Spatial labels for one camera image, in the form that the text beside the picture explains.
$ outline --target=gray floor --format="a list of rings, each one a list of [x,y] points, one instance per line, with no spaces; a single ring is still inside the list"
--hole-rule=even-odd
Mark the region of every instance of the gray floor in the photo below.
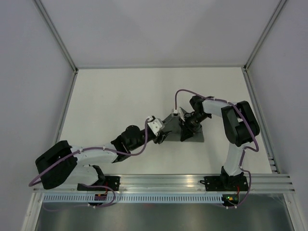
[[[51,209],[73,204],[46,204]],[[238,209],[211,204],[116,204],[108,208],[41,210],[37,231],[289,231],[284,200],[249,195]]]

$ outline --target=white tabletop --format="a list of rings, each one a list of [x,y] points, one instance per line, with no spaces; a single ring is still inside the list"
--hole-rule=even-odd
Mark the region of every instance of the white tabletop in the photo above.
[[[61,140],[70,145],[103,145],[129,125],[143,129],[147,116],[164,119],[174,107],[174,94],[185,88],[204,96],[232,102],[249,99],[240,68],[136,68],[79,70]],[[192,111],[191,94],[181,92],[178,105]],[[123,162],[101,164],[109,174],[213,174],[220,173],[229,142],[222,119],[203,123],[205,142],[148,143],[144,153]],[[271,173],[261,135],[260,151],[247,151],[244,168],[252,173]]]

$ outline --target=cable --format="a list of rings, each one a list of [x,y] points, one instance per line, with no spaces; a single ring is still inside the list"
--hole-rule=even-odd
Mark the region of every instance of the cable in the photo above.
[[[111,206],[113,204],[113,202],[116,200],[116,193],[115,193],[115,191],[112,188],[108,187],[108,186],[92,186],[92,185],[86,185],[86,184],[81,184],[81,185],[83,185],[83,186],[85,186],[87,188],[105,188],[107,190],[110,190],[113,193],[113,195],[114,195],[112,200],[111,200],[111,202],[108,202],[108,203],[103,204],[103,205],[95,205],[95,206],[92,206],[92,208],[108,207],[108,206]],[[87,204],[87,205],[82,204],[82,205],[74,205],[74,206],[70,206],[70,207],[66,207],[66,208],[60,208],[60,209],[49,209],[49,208],[45,207],[44,203],[42,204],[43,209],[48,211],[48,212],[60,212],[60,211],[67,210],[67,209],[70,209],[70,208],[89,207],[89,206],[91,206],[91,205],[89,205],[89,204]]]
[[[148,142],[148,121],[149,121],[149,118],[147,118],[145,120],[145,123],[144,123],[144,133],[145,133],[145,137],[144,137],[144,146],[143,148],[140,150],[140,152],[136,153],[136,154],[129,154],[129,153],[124,153],[124,152],[120,152],[118,150],[113,150],[113,149],[110,149],[110,148],[104,148],[104,147],[89,147],[89,148],[84,148],[82,151],[83,152],[86,152],[86,151],[90,151],[90,150],[103,150],[103,151],[110,151],[110,152],[115,152],[115,153],[118,153],[118,154],[122,154],[122,155],[129,155],[129,156],[136,156],[136,155],[140,155],[141,153],[143,153],[143,151],[145,150],[146,148],[146,144]],[[56,162],[54,162],[52,165],[50,165],[48,168],[46,168],[44,171],[42,171],[40,174],[38,174],[36,177],[34,177],[33,180],[31,180],[31,182],[29,183],[29,187],[32,187],[36,184],[39,184],[41,183],[40,180],[38,180],[39,178],[41,178],[42,176],[44,176],[48,171],[50,171],[51,169],[53,169],[54,167],[56,167],[59,163],[61,163],[62,161],[76,155],[79,153],[79,150],[57,160]]]
[[[243,200],[242,200],[238,205],[234,205],[234,206],[229,206],[229,207],[228,207],[228,208],[237,208],[239,205],[241,205],[241,204],[246,200],[246,198],[247,198],[247,196],[248,196],[248,194],[249,194],[249,192],[250,192],[250,189],[251,189],[251,173],[250,173],[250,171],[243,169],[242,164],[243,164],[244,156],[245,156],[245,153],[246,153],[246,149],[250,149],[250,150],[252,150],[252,151],[254,151],[254,152],[258,152],[258,151],[259,151],[259,145],[258,145],[258,142],[257,142],[255,136],[254,136],[254,133],[252,132],[251,128],[249,127],[248,122],[246,121],[245,117],[244,117],[243,114],[240,112],[240,110],[239,110],[233,103],[231,103],[231,102],[229,102],[229,101],[226,101],[226,100],[216,99],[216,98],[208,98],[208,97],[205,97],[205,96],[203,96],[203,95],[200,95],[200,94],[198,94],[198,93],[196,93],[196,92],[193,92],[193,91],[191,91],[191,90],[180,89],[180,90],[178,90],[178,91],[175,93],[175,109],[177,109],[177,106],[178,106],[178,103],[177,103],[178,93],[181,92],[181,91],[185,91],[185,92],[188,92],[188,93],[197,95],[197,96],[199,96],[199,97],[201,97],[202,99],[205,99],[205,100],[218,101],[218,102],[223,102],[223,103],[227,103],[227,104],[231,105],[231,106],[235,109],[236,113],[237,113],[237,114],[240,116],[240,118],[243,120],[243,122],[244,122],[246,128],[248,129],[248,132],[249,132],[249,134],[250,134],[250,136],[251,136],[253,142],[255,143],[256,148],[252,148],[252,147],[250,147],[250,146],[245,146],[245,147],[243,148],[243,152],[242,152],[241,160],[240,160],[240,163],[239,163],[239,167],[240,167],[240,169],[241,169],[243,172],[248,173],[248,175],[249,175],[249,184],[248,184],[247,193],[245,194]]]

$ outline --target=table surface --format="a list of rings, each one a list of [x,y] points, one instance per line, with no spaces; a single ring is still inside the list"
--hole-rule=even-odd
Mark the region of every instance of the table surface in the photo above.
[[[164,119],[171,113],[174,94],[182,88],[251,104],[239,67],[79,70],[60,140],[83,147],[103,145],[129,125],[143,129],[147,116]],[[191,97],[186,92],[178,95],[178,105],[188,112],[192,111]],[[229,147],[222,119],[213,116],[202,125],[203,143],[150,142],[139,156],[115,164],[93,164],[101,166],[106,174],[220,173]],[[271,173],[261,135],[257,141],[260,151],[248,150],[243,166],[252,173]]]

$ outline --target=perforated metal strip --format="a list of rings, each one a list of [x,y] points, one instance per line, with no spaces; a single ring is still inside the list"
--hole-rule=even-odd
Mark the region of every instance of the perforated metal strip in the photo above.
[[[110,202],[113,194],[108,193],[105,202]],[[93,193],[45,193],[44,202],[84,202],[97,203],[100,199]],[[222,203],[222,194],[117,194],[117,203]]]

